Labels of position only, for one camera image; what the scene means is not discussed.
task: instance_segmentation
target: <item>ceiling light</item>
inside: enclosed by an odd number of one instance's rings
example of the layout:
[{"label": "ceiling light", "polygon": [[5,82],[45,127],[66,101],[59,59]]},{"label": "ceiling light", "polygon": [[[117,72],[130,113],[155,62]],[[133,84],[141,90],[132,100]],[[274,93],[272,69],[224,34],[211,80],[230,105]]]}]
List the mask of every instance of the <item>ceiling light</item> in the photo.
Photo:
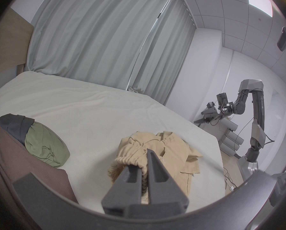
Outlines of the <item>ceiling light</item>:
[{"label": "ceiling light", "polygon": [[273,16],[272,4],[270,0],[249,0],[249,4],[267,13],[269,16]]}]

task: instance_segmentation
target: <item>green fabric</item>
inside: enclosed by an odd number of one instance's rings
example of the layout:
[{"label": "green fabric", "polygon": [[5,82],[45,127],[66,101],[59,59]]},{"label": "green fabric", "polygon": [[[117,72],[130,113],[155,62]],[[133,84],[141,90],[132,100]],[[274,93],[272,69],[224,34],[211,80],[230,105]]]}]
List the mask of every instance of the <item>green fabric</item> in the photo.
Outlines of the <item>green fabric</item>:
[{"label": "green fabric", "polygon": [[65,143],[45,125],[34,122],[25,139],[27,151],[52,167],[61,167],[70,153]]}]

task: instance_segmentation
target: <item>gray-green curtain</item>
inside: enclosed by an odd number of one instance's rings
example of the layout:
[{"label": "gray-green curtain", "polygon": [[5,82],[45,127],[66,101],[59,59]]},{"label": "gray-green curtain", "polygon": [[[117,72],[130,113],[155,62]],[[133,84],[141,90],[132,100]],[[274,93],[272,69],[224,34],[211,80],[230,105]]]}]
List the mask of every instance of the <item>gray-green curtain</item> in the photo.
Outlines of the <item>gray-green curtain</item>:
[{"label": "gray-green curtain", "polygon": [[27,68],[125,89],[142,43],[166,2],[47,1],[38,11]]},{"label": "gray-green curtain", "polygon": [[193,39],[195,26],[182,0],[170,0],[154,23],[130,78],[130,88],[163,104]]}]

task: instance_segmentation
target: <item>headboard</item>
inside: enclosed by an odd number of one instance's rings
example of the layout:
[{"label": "headboard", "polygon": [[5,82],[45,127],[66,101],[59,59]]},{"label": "headboard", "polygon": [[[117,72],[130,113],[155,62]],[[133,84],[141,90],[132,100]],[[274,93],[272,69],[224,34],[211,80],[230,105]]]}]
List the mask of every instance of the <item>headboard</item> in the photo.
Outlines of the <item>headboard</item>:
[{"label": "headboard", "polygon": [[25,64],[33,26],[13,9],[0,19],[0,71]]}]

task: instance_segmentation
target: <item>mattress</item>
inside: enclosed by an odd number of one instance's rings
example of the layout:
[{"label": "mattress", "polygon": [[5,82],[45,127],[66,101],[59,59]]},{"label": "mattress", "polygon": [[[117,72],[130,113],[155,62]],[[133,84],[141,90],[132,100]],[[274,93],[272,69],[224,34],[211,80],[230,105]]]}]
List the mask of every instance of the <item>mattress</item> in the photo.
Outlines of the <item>mattress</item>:
[{"label": "mattress", "polygon": [[34,118],[67,145],[64,169],[80,205],[103,213],[111,187],[107,169],[122,138],[134,132],[172,131],[202,153],[187,212],[225,195],[216,138],[146,95],[37,72],[24,72],[0,89],[0,116]]}]

